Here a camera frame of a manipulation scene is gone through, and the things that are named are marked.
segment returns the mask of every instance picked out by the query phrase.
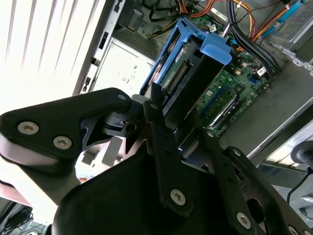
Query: black cable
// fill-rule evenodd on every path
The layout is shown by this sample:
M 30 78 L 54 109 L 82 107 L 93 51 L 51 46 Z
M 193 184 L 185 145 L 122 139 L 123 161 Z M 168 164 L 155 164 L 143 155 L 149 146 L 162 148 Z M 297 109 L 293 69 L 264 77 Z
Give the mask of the black cable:
M 261 41 L 260 41 L 260 43 L 259 43 L 259 46 L 261 46 L 263 40 L 264 40 L 267 36 L 268 36 L 268 35 L 265 35 L 265 37 L 263 37 L 263 38 L 261 39 Z
M 265 9 L 265 8 L 268 8 L 270 6 L 274 6 L 274 5 L 279 4 L 279 3 L 280 3 L 280 0 L 275 2 L 275 3 L 273 3 L 273 4 L 267 5 L 267 6 L 262 6 L 262 7 L 255 8 L 251 12 L 257 11 L 257 10 L 261 10 L 261 9 Z M 237 23 L 240 23 L 248 14 L 249 13 L 246 13 L 244 16 L 242 16 L 241 19 Z
M 41 229 L 41 231 L 40 231 L 40 234 L 39 234 L 39 235 L 44 235 L 44 234 L 43 234 L 43 231 L 44 231 L 44 227 Z
M 236 11 L 235 17 L 237 17 L 238 12 L 239 12 L 239 8 L 237 8 L 237 11 Z
M 234 4 L 230 1 L 227 1 L 227 16 L 228 20 L 230 22 L 230 27 L 233 32 L 234 38 L 237 41 L 237 43 L 244 48 L 246 51 L 248 51 L 251 55 L 256 57 L 260 62 L 264 65 L 266 70 L 268 71 L 268 74 L 271 78 L 274 77 L 273 71 L 269 63 L 266 61 L 266 59 L 253 48 L 252 43 L 248 39 L 246 35 L 243 34 L 243 32 L 239 29 L 238 25 L 236 24 L 236 18 L 234 13 Z
M 289 191 L 289 193 L 288 193 L 288 195 L 287 195 L 287 199 L 286 199 L 286 201 L 287 201 L 288 204 L 290 203 L 290 197 L 291 197 L 292 193 L 293 193 L 294 191 L 296 191 L 296 190 L 306 181 L 306 179 L 307 179 L 310 175 L 312 175 L 312 174 L 313 174 L 313 170 L 312 170 L 310 167 L 308 167 L 308 169 L 307 169 L 307 174 L 303 177 L 303 179 L 300 181 L 300 183 L 297 184 L 292 190 Z
M 236 18 L 233 16 L 235 10 L 234 10 L 234 3 L 229 4 L 229 7 L 227 8 L 231 9 L 230 14 L 232 16 L 232 25 L 231 26 L 235 26 L 235 33 L 238 34 L 238 36 L 242 36 L 244 35 L 243 32 L 240 30 L 238 23 L 236 21 Z M 269 54 L 266 50 L 264 50 L 262 47 L 260 47 L 259 45 L 257 45 L 256 43 L 254 43 L 253 41 L 251 41 L 249 38 L 247 37 L 243 37 L 242 40 L 246 41 L 247 43 L 250 43 L 252 47 L 255 47 L 255 52 L 260 54 L 262 57 L 264 57 L 264 59 L 267 61 L 267 63 L 276 71 L 276 72 L 280 72 L 280 67 L 279 64 L 277 63 L 277 61 L 274 59 L 274 57 Z
M 152 8 L 153 8 L 153 5 L 148 6 L 148 5 L 146 4 L 146 0 L 142 0 L 142 5 L 143 5 L 145 8 L 149 9 L 149 10 L 152 10 Z M 174 9 L 175 9 L 175 7 L 163 7 L 163 8 L 157 8 L 156 11 L 172 11 L 172 10 L 174 10 Z
M 156 0 L 155 4 L 153 5 L 152 10 L 150 11 L 149 19 L 150 19 L 151 22 L 171 21 L 171 20 L 176 20 L 176 19 L 178 19 L 178 18 L 183 16 L 183 14 L 176 14 L 176 15 L 173 15 L 173 16 L 166 16 L 166 17 L 153 19 L 152 18 L 153 14 L 156 12 L 157 7 L 160 4 L 160 2 L 161 2 L 161 0 Z
M 19 228 L 28 223 L 30 220 L 32 220 L 32 218 L 32 208 L 24 207 L 7 219 L 2 232 L 4 232 L 4 234 L 11 233 L 16 228 Z
M 227 15 L 230 22 L 231 30 L 237 43 L 256 57 L 266 68 L 271 79 L 274 78 L 274 71 L 280 71 L 279 66 L 276 66 L 276 61 L 267 51 L 250 40 L 238 27 L 235 18 L 234 3 L 227 1 Z

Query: black plastic piece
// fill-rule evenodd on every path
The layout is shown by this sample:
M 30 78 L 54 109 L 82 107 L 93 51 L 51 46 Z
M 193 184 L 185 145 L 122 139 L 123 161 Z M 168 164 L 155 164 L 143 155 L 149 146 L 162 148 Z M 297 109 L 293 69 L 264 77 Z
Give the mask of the black plastic piece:
M 188 50 L 196 52 L 200 47 L 196 40 L 192 40 Z M 166 125 L 172 129 L 180 127 L 223 68 L 223 64 L 208 56 L 199 58 L 192 53 L 186 60 L 190 61 L 190 67 L 163 103 Z
M 240 181 L 243 195 L 248 201 L 256 199 L 264 210 L 267 234 L 290 234 L 289 226 L 298 232 L 310 231 L 303 220 L 286 203 L 273 186 L 261 175 L 253 163 L 235 147 L 228 147 L 225 154 L 230 157 L 233 165 L 244 175 Z
M 236 234 L 227 223 L 217 226 L 225 221 L 225 211 L 216 178 L 185 164 L 180 165 L 193 212 L 186 219 L 165 210 L 154 160 L 145 151 L 142 146 L 131 158 L 72 190 L 58 207 L 52 234 Z
M 127 112 L 131 104 L 124 92 L 109 88 L 5 113 L 0 116 L 1 156 L 41 172 L 67 174 L 82 151 L 111 139 L 100 128 L 105 118 Z M 24 121 L 37 124 L 39 131 L 20 133 L 17 126 Z M 55 147 L 57 136 L 70 138 L 71 148 Z

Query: gray metal frame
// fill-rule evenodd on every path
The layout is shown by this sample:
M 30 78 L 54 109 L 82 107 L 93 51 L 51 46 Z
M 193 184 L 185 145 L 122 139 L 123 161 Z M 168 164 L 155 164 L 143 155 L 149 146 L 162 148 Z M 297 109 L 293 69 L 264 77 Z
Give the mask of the gray metal frame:
M 225 146 L 236 146 L 249 158 L 256 156 L 293 119 L 313 102 L 313 79 L 306 69 L 287 62 L 273 81 L 271 92 L 257 98 L 220 138 Z
M 96 55 L 96 52 L 99 48 L 99 45 L 101 43 L 101 40 L 105 33 L 108 33 L 107 39 L 105 41 L 105 44 L 103 46 L 103 57 L 106 53 L 106 48 L 109 45 L 110 38 L 112 36 L 113 30 L 117 24 L 118 18 L 122 12 L 122 9 L 124 7 L 126 0 L 107 0 L 105 3 L 105 6 L 103 8 L 103 11 L 101 13 L 98 25 L 96 27 L 94 36 L 91 40 L 90 47 L 88 49 L 88 52 L 86 54 L 81 72 L 79 74 L 79 77 L 77 79 L 76 86 L 73 91 L 73 95 L 80 94 L 82 91 L 82 88 L 85 84 L 85 81 L 87 79 L 87 74 L 91 67 L 91 61 Z M 119 6 L 119 9 L 116 11 L 114 8 L 115 6 Z

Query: black metal arm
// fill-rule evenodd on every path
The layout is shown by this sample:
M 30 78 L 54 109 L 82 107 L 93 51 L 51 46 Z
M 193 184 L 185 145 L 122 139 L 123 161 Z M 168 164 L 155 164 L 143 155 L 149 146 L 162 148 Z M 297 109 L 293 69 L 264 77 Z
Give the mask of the black metal arm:
M 149 98 L 110 88 L 0 117 L 1 156 L 51 176 L 70 172 L 88 147 L 127 138 L 123 162 L 63 199 L 52 234 L 311 231 L 239 149 L 221 149 L 194 114 L 174 136 L 160 86 Z

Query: cable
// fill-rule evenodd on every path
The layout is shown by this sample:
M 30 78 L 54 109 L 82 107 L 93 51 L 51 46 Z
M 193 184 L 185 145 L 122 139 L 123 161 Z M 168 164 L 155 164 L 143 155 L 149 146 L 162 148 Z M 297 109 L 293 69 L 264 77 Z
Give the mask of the cable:
M 232 29 L 235 29 L 235 31 L 233 30 L 235 32 L 235 34 L 237 34 L 237 36 L 239 36 L 244 41 L 244 43 L 248 43 L 248 47 L 249 47 L 249 49 L 252 49 L 254 51 L 254 55 L 258 54 L 259 57 L 261 56 L 271 68 L 273 68 L 276 72 L 279 72 L 280 67 L 279 67 L 277 61 L 273 58 L 273 56 L 271 54 L 269 54 L 266 50 L 264 50 L 262 47 L 253 43 L 247 37 L 244 36 L 243 32 L 238 27 L 238 24 L 236 22 L 236 18 L 233 16 L 234 15 L 234 9 L 233 9 L 234 6 L 233 6 L 233 4 L 231 4 L 230 6 L 232 7 L 232 11 L 230 13 L 231 13 L 232 21 L 234 23 L 232 25 Z
M 255 8 L 255 9 L 253 9 L 251 12 L 257 11 L 257 10 L 261 10 L 261 9 L 265 9 L 265 8 L 268 8 L 268 7 L 270 7 L 270 6 L 274 6 L 274 5 L 279 4 L 279 3 L 280 3 L 280 0 L 277 1 L 277 2 L 275 2 L 275 3 L 273 3 L 273 4 L 267 5 L 267 6 L 262 6 L 262 7 Z M 240 23 L 248 14 L 249 14 L 249 13 L 246 13 L 244 16 L 242 16 L 242 17 L 240 18 L 240 20 L 237 21 L 237 23 Z
M 182 11 L 183 13 L 185 13 L 185 14 L 188 14 L 188 11 L 187 11 L 187 9 L 186 9 L 186 7 L 185 7 L 185 4 L 183 3 L 182 0 L 179 0 L 179 5 L 181 6 L 181 11 Z
M 7 222 L 2 232 L 4 232 L 4 234 L 10 233 L 16 228 L 19 228 L 24 224 L 28 223 L 30 220 L 32 220 L 32 218 L 33 218 L 32 208 L 24 207 L 23 209 L 21 209 L 20 211 L 18 211 L 13 216 L 7 219 Z
M 196 18 L 196 17 L 200 17 L 200 16 L 205 15 L 211 9 L 213 3 L 214 3 L 214 0 L 209 0 L 208 4 L 206 5 L 206 7 L 202 11 L 191 14 L 191 17 Z
M 176 20 L 176 19 L 178 19 L 178 18 L 183 16 L 183 14 L 176 14 L 176 15 L 173 15 L 173 16 L 166 16 L 166 17 L 161 17 L 161 18 L 154 19 L 153 18 L 153 14 L 156 12 L 157 7 L 160 4 L 160 2 L 161 2 L 161 0 L 156 0 L 155 4 L 153 5 L 152 10 L 150 11 L 149 19 L 150 19 L 151 22 L 162 22 L 162 21 Z
M 230 22 L 230 27 L 233 32 L 234 38 L 237 41 L 238 45 L 244 48 L 247 52 L 257 58 L 263 66 L 266 68 L 268 75 L 271 79 L 274 78 L 274 72 L 279 70 L 279 67 L 276 68 L 275 64 L 272 63 L 271 55 L 268 54 L 263 48 L 256 45 L 252 42 L 238 27 L 236 18 L 235 18 L 235 9 L 234 3 L 227 1 L 227 16 Z
M 149 39 L 155 39 L 155 38 L 157 38 L 157 37 L 162 36 L 164 33 L 166 33 L 166 32 L 168 32 L 169 30 L 171 30 L 171 29 L 175 26 L 175 24 L 176 24 L 177 21 L 178 21 L 178 20 L 175 20 L 175 21 L 171 22 L 169 25 L 165 26 L 163 29 L 161 29 L 161 30 L 159 30 L 159 31 L 157 31 L 157 32 L 155 32 L 155 33 L 153 33 L 153 34 L 151 34 L 150 37 L 149 37 Z
M 41 231 L 40 231 L 40 234 L 39 234 L 39 235 L 44 235 L 44 234 L 43 234 L 43 230 L 44 230 L 44 228 L 45 228 L 45 227 L 43 226 L 43 228 L 41 229 Z
M 300 181 L 300 183 L 297 184 L 292 190 L 289 191 L 289 193 L 288 193 L 288 195 L 287 195 L 287 199 L 286 199 L 286 201 L 287 201 L 288 204 L 290 203 L 290 197 L 291 197 L 292 193 L 293 193 L 294 191 L 296 191 L 296 190 L 306 181 L 306 179 L 307 179 L 310 175 L 312 175 L 312 174 L 313 174 L 313 170 L 312 170 L 310 167 L 308 167 L 308 169 L 307 169 L 307 174 L 303 177 L 303 179 Z
M 230 23 L 227 22 L 227 23 L 226 23 L 226 26 L 225 26 L 225 28 L 224 28 L 224 31 L 220 34 L 220 36 L 221 36 L 222 38 L 226 37 L 226 35 L 229 33 L 229 31 L 230 31 Z
M 263 38 L 262 38 L 262 40 L 261 40 L 261 41 L 260 41 L 260 43 L 259 43 L 259 46 L 261 46 L 261 44 L 262 44 L 263 40 L 264 40 L 266 37 L 267 37 L 267 35 L 266 35 L 265 37 L 263 37 Z
M 285 8 L 278 14 L 276 14 L 274 17 L 272 17 L 270 20 L 265 22 L 260 29 L 258 29 L 257 33 L 253 37 L 253 41 L 256 41 L 277 19 L 279 19 L 282 15 L 284 15 L 287 12 L 287 9 Z
M 153 6 L 148 6 L 146 4 L 146 0 L 142 0 L 142 3 L 141 3 L 145 8 L 149 9 L 149 10 L 152 10 Z M 172 10 L 175 10 L 175 7 L 164 7 L 164 8 L 157 8 L 156 11 L 172 11 Z

